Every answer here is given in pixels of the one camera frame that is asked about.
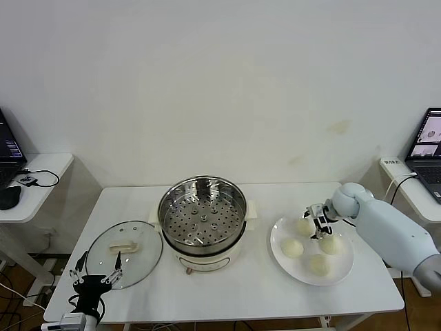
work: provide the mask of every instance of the label sticker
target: label sticker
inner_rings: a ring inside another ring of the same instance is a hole
[[[400,162],[397,160],[385,160],[383,162],[384,164],[400,164]]]

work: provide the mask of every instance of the robotic arm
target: robotic arm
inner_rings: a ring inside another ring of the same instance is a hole
[[[81,275],[88,252],[77,261],[74,270],[69,270],[70,278],[73,280],[73,287],[76,295],[69,298],[68,302],[75,307],[72,312],[66,313],[59,322],[44,323],[42,331],[95,331],[96,326],[104,316],[104,301],[101,295],[109,292],[112,286],[123,276],[121,268],[121,252],[116,258],[115,268],[108,275],[89,274]],[[101,302],[102,315],[98,312],[98,305]]]
[[[412,274],[430,291],[441,292],[441,254],[429,233],[363,186],[346,183],[332,199],[308,207],[305,214],[314,219],[318,239],[332,233],[330,223],[351,218],[360,237],[387,264]]]

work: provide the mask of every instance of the laptop screen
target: laptop screen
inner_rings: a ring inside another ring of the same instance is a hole
[[[429,108],[408,159],[441,159],[441,108]]]
[[[0,161],[26,161],[3,113],[0,111]]]

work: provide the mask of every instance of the table leg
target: table leg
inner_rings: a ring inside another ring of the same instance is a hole
[[[45,268],[47,271],[51,271],[53,267],[55,266],[55,263],[57,262],[57,259],[47,259],[45,263],[43,264],[43,268]],[[29,289],[29,292],[26,294],[27,296],[30,296],[28,300],[23,301],[24,307],[32,307],[33,304],[37,302],[38,296],[35,296],[36,294],[40,294],[41,290],[45,286],[57,286],[61,276],[55,276],[55,279],[52,279],[50,283],[43,283],[38,279],[35,279],[34,283],[32,283],[31,288]]]
[[[330,316],[320,316],[320,324],[322,328],[328,329],[331,326],[331,317]]]
[[[349,329],[352,329],[354,326],[360,324],[372,315],[373,313],[345,316],[341,318],[340,322],[338,322],[338,324],[336,325],[336,329],[337,331],[347,331]]]
[[[0,224],[0,251],[4,253],[9,259],[17,262],[28,272],[33,274],[38,280],[43,283],[51,283],[53,276],[50,272],[45,270],[43,266],[35,261],[25,251],[24,247],[19,241],[15,239],[11,231],[4,225]]]

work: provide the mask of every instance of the wall stain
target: wall stain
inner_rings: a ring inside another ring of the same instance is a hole
[[[345,134],[349,130],[351,123],[351,120],[345,119],[343,121],[331,124],[326,128],[326,131],[335,134]]]

